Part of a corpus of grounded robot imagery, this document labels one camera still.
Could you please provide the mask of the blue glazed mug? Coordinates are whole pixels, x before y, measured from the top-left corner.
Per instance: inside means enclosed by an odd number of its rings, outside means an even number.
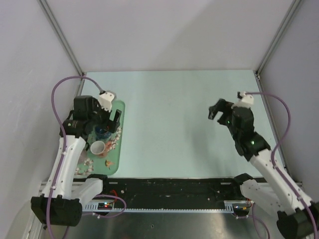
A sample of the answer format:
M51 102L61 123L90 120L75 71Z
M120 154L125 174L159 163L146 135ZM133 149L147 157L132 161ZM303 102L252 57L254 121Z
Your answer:
M112 133L109 131L108 127L101 127L101 126L96 126L95 127L95 135L96 135L96 140L107 140L111 137Z

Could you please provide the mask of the beige pink mug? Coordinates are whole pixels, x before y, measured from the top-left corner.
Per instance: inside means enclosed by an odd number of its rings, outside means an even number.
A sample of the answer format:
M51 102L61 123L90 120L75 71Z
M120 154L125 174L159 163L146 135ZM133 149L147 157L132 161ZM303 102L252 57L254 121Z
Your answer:
M106 151L106 144L103 141L95 141L90 146L90 151L93 155L98 157L105 157Z

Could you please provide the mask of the purple ribbed mug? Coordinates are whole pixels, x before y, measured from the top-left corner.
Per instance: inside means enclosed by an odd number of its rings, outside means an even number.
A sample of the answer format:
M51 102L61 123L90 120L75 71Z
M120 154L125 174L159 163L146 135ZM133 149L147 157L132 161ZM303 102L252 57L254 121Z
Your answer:
M81 152L81 156L86 157L87 156L87 151L90 149L90 144L87 142Z

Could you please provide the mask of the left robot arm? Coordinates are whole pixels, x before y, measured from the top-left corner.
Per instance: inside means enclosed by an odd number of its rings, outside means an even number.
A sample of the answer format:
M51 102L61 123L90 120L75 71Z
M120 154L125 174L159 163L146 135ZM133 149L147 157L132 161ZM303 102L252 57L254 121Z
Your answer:
M103 92L96 99L77 96L74 109L63 121L59 149L49 180L39 196L31 198L31 209L46 225L74 227L79 224L83 207L96 196L107 198L111 192L108 177L91 174L75 191L72 191L74 173L82 151L88 146L88 136L94 126L115 133L120 126L121 110L110 119L112 102L116 96Z

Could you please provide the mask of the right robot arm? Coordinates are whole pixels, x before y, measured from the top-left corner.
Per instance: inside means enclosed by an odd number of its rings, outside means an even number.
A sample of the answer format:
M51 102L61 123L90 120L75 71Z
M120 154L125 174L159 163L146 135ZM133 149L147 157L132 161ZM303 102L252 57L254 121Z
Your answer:
M261 186L249 174L243 173L230 187L233 198L251 199L275 218L281 235L286 239L303 239L309 235L318 238L319 205L308 196L283 167L271 158L272 151L266 140L254 128L253 101L241 99L234 104L224 99L209 107L208 118L218 112L220 125L228 128L235 148L264 177L267 186Z

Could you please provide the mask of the green floral tray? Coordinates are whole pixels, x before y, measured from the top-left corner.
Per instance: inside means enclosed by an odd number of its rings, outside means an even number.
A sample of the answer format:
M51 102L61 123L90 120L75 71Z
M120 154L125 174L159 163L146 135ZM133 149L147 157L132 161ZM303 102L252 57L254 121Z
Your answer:
M90 174L104 174L110 176L114 174L119 168L122 134L125 116L125 103L121 100L116 100L113 103L110 119L114 119L116 110L121 110L120 126L117 131L112 133L107 140L102 140L106 144L105 157L98 157L91 153L90 149L87 151L87 156L80 156L77 167L75 169L75 177L87 177ZM88 143L92 144L96 141L95 127L89 134Z

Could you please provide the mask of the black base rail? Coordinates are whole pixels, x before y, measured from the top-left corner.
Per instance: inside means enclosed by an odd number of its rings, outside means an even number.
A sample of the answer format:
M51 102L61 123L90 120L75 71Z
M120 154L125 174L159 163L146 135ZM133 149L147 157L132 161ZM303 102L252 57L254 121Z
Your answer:
M203 211L225 210L226 202L248 209L249 199L241 195L230 178L137 179L113 178L94 200L106 199L114 208L126 211Z

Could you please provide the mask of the aluminium frame post left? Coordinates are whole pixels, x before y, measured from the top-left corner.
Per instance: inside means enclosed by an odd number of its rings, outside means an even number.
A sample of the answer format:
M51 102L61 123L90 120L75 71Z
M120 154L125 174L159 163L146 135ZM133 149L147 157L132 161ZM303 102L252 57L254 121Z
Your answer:
M67 38L57 20L57 18L55 17L50 5L48 4L47 0L38 0L37 1L40 8L42 9L45 17L47 18L49 24L51 25L55 35L57 36L57 39L59 40L63 50L65 51L67 57L69 58L69 60L71 61L75 71L79 74L79 75L83 75L84 72L69 44L69 42L67 41Z

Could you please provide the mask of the aluminium frame post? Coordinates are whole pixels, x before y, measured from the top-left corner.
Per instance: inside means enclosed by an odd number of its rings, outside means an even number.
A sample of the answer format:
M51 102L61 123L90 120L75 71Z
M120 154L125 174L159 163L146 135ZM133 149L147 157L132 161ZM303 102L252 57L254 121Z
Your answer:
M261 74L265 69L266 65L270 61L272 55L274 54L275 50L279 46L282 38L284 37L285 33L287 32L289 26L291 25L292 21L294 20L297 12L299 11L300 7L304 3L304 0L294 0L292 1L290 7L288 8L287 13L285 14L280 26L278 27L270 45L268 46L261 62L259 63L256 71L255 76L257 80L261 79Z
M45 17L47 18L49 24L51 25L55 35L57 36L57 39L59 40L63 50L65 51L67 57L69 58L69 60L71 61L75 71L79 74L79 75L83 75L84 72L69 44L69 42L67 41L67 38L57 20L57 18L55 17L50 5L48 4L47 0L38 0L37 1L40 8L42 9Z

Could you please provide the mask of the aluminium frame post right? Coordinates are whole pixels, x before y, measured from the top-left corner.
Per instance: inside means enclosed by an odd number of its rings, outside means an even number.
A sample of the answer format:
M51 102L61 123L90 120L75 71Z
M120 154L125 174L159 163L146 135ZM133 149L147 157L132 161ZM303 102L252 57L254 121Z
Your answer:
M287 32L289 26L291 25L292 21L294 20L297 12L299 11L300 7L304 3L304 0L294 0L292 1L290 7L288 8L287 13L285 14L280 26L278 27L270 45L268 46L261 62L259 63L256 71L255 76L257 80L261 79L261 74L265 69L266 65L270 61L272 55L274 54L275 50L279 46L282 38L284 37L285 33Z

